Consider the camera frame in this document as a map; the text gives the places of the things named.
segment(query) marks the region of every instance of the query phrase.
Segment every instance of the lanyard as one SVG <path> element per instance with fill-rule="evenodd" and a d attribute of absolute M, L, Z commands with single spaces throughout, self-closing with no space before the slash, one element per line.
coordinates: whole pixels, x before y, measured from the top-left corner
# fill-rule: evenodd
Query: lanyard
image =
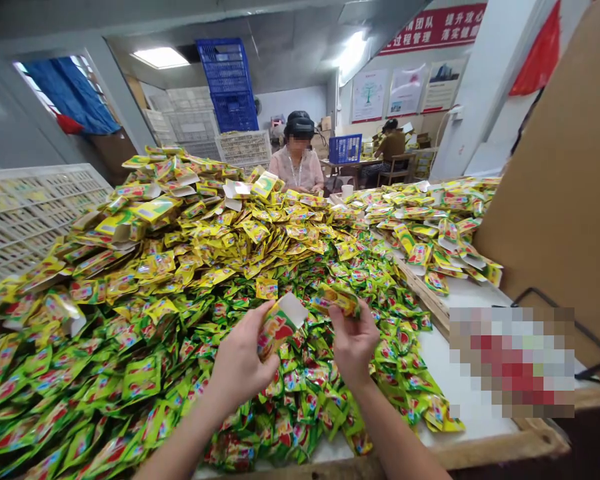
<path fill-rule="evenodd" d="M 293 160 L 291 160 L 291 156 L 287 154 L 287 158 L 289 159 L 289 166 L 291 167 L 291 176 L 293 178 L 293 182 L 296 187 L 300 186 L 300 181 L 302 180 L 302 160 L 304 159 L 304 155 L 300 158 L 300 168 L 298 169 L 298 177 L 295 176 L 295 168 L 293 168 Z"/>

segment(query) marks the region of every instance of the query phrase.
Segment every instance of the white cup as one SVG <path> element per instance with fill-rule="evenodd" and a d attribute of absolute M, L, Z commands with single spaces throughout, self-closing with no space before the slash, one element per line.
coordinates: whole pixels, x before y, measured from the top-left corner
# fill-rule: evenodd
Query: white cup
<path fill-rule="evenodd" d="M 342 198 L 345 199 L 353 195 L 353 185 L 343 185 L 342 186 Z"/>

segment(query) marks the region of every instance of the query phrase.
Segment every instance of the wall poster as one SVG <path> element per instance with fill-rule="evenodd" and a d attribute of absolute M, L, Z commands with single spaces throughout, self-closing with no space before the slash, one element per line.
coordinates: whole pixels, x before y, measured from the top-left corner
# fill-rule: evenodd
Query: wall poster
<path fill-rule="evenodd" d="M 423 63 L 418 68 L 397 68 L 393 71 L 387 118 L 414 115 L 418 111 L 422 87 L 429 70 Z"/>
<path fill-rule="evenodd" d="M 362 71 L 353 78 L 351 122 L 382 120 L 387 70 Z"/>
<path fill-rule="evenodd" d="M 431 64 L 421 113 L 444 111 L 451 108 L 451 102 L 455 98 L 455 93 L 460 85 L 460 76 L 466 63 L 467 59 L 461 58 Z"/>

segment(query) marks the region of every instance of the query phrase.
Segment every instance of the fluorescent light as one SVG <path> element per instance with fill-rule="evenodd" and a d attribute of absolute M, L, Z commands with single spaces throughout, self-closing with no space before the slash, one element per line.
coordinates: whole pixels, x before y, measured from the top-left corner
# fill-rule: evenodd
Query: fluorescent light
<path fill-rule="evenodd" d="M 160 47 L 150 50 L 138 50 L 133 56 L 155 69 L 182 67 L 189 62 L 171 47 Z"/>
<path fill-rule="evenodd" d="M 365 32 L 360 30 L 354 33 L 349 40 L 347 40 L 347 46 L 344 52 L 338 58 L 338 65 L 340 66 L 340 72 L 342 75 L 348 74 L 354 66 L 358 64 L 362 55 L 365 52 L 365 46 L 367 41 L 365 40 Z"/>

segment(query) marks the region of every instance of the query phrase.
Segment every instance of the ceiling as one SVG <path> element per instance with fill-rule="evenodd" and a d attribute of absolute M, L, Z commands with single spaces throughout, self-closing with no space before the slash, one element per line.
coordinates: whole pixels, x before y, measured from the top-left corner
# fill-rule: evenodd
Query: ceiling
<path fill-rule="evenodd" d="M 379 50 L 426 3 L 411 1 L 396 7 L 389 0 L 356 1 L 108 37 L 107 41 L 125 73 L 166 89 L 206 85 L 202 66 L 156 70 L 130 53 L 189 45 L 196 39 L 240 37 L 249 60 L 253 91 L 268 93 L 325 84 L 355 32 L 366 30 L 367 37 L 373 40 L 369 43 Z M 376 51 L 367 52 L 364 63 Z"/>

